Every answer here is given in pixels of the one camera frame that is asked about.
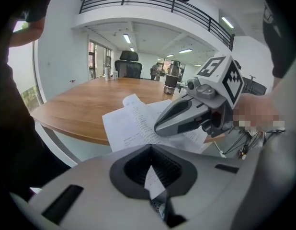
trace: window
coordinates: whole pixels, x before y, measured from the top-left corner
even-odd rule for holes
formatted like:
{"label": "window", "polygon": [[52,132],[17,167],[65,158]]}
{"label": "window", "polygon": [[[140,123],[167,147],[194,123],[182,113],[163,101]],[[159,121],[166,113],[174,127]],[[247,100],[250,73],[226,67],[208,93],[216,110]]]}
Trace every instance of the window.
{"label": "window", "polygon": [[[18,21],[14,32],[28,27],[27,22]],[[32,71],[33,43],[10,48],[8,64],[13,69],[13,79],[25,106],[32,112],[40,105],[40,97]]]}
{"label": "window", "polygon": [[90,80],[96,78],[95,44],[93,42],[89,42],[89,75]]}
{"label": "window", "polygon": [[178,75],[178,82],[182,82],[185,67],[186,67],[186,64],[181,63],[180,69],[179,69],[179,75]]}
{"label": "window", "polygon": [[163,69],[164,69],[166,74],[168,73],[170,67],[171,67],[171,60],[170,59],[165,59]]}
{"label": "window", "polygon": [[112,51],[95,42],[89,42],[89,77],[90,80],[99,78],[104,75],[104,68],[111,67]]}

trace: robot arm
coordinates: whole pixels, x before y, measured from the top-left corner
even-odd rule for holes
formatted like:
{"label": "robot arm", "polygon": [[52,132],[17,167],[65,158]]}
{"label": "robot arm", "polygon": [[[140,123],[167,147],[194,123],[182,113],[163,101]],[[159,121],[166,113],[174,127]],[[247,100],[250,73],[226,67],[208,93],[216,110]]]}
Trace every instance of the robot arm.
{"label": "robot arm", "polygon": [[172,136],[202,126],[211,137],[226,132],[244,87],[232,56],[212,57],[187,81],[187,94],[172,102],[155,123],[160,136]]}

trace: sleeve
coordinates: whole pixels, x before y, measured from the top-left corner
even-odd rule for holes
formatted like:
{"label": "sleeve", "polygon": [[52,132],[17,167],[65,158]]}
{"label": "sleeve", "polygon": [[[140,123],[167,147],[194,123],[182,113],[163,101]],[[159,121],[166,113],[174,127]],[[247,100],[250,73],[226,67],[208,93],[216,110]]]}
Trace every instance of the sleeve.
{"label": "sleeve", "polygon": [[24,11],[25,21],[30,23],[44,18],[49,2],[50,0],[33,0],[31,7]]}
{"label": "sleeve", "polygon": [[263,33],[273,61],[273,76],[282,79],[296,57],[296,41],[285,18],[270,0],[265,0]]}

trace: black slot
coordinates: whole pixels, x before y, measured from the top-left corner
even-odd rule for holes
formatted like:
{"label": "black slot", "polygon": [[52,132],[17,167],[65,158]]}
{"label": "black slot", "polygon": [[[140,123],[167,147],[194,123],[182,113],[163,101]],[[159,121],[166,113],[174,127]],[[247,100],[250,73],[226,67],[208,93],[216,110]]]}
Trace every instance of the black slot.
{"label": "black slot", "polygon": [[224,165],[224,164],[218,164],[215,166],[215,168],[222,170],[222,171],[234,173],[234,174],[236,174],[239,171],[239,168],[237,168],[237,167],[232,167],[232,166]]}
{"label": "black slot", "polygon": [[42,215],[49,221],[58,225],[75,203],[83,189],[84,188],[81,186],[70,185],[55,199]]}
{"label": "black slot", "polygon": [[201,103],[201,104],[199,104],[199,105],[197,105],[197,107],[196,108],[199,108],[199,107],[201,107],[201,106],[203,106],[204,104],[203,103]]}

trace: bottle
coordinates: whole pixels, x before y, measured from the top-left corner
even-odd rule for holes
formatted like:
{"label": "bottle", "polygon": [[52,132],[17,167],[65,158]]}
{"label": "bottle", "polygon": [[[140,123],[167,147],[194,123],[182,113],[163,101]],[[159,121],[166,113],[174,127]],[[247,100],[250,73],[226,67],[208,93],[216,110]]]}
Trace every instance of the bottle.
{"label": "bottle", "polygon": [[166,75],[164,93],[173,95],[178,82],[179,67],[181,62],[173,60]]}
{"label": "bottle", "polygon": [[104,75],[105,75],[105,80],[106,81],[110,81],[111,80],[111,68],[109,68],[109,67],[106,67],[105,69],[104,69]]}

